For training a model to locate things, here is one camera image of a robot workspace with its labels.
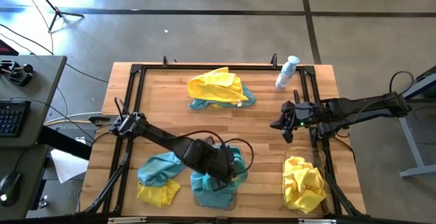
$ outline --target tripod leg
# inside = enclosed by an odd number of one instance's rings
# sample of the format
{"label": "tripod leg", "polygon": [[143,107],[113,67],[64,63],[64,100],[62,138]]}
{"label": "tripod leg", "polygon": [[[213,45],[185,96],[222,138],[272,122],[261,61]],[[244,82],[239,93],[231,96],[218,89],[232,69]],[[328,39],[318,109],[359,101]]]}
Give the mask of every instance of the tripod leg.
{"label": "tripod leg", "polygon": [[54,17],[53,17],[52,23],[50,24],[50,27],[48,28],[50,32],[52,31],[52,28],[53,28],[53,25],[54,25],[54,23],[55,23],[55,20],[56,20],[57,14],[58,14],[57,12],[54,13]]}
{"label": "tripod leg", "polygon": [[67,13],[67,12],[59,12],[59,15],[65,14],[67,16],[78,16],[78,17],[84,17],[82,14],[75,14],[75,13]]}

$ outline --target keyboard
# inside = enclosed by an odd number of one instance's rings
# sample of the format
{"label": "keyboard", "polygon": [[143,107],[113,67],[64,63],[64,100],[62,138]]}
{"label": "keyboard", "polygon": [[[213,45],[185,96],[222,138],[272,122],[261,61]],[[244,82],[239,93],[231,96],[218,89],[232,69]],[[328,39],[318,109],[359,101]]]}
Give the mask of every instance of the keyboard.
{"label": "keyboard", "polygon": [[0,138],[20,137],[30,101],[0,100]]}

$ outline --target computer mouse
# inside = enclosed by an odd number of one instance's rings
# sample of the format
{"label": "computer mouse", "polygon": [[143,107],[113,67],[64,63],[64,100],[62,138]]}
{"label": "computer mouse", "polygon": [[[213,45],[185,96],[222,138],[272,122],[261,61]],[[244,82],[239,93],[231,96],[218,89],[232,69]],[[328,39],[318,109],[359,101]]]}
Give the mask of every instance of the computer mouse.
{"label": "computer mouse", "polygon": [[21,173],[11,172],[0,181],[0,204],[12,206],[20,197]]}

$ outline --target white bottle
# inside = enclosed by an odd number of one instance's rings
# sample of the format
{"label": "white bottle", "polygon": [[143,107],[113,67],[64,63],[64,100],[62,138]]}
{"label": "white bottle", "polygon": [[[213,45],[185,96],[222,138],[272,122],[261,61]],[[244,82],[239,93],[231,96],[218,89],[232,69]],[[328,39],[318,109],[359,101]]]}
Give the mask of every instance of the white bottle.
{"label": "white bottle", "polygon": [[295,56],[289,56],[287,62],[281,68],[279,77],[275,82],[275,87],[279,90],[286,89],[286,86],[291,81],[291,77],[294,75],[297,68],[297,64],[300,63],[300,59]]}

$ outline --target white paper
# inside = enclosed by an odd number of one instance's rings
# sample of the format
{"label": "white paper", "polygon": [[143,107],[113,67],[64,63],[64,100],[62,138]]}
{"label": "white paper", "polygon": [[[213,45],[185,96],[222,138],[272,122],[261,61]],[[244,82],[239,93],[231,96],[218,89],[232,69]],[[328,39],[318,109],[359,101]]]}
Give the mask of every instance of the white paper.
{"label": "white paper", "polygon": [[[76,138],[76,141],[85,144],[84,138]],[[88,161],[73,156],[69,153],[54,149],[51,155],[56,168],[57,178],[59,182],[64,183],[67,180],[87,171]]]}

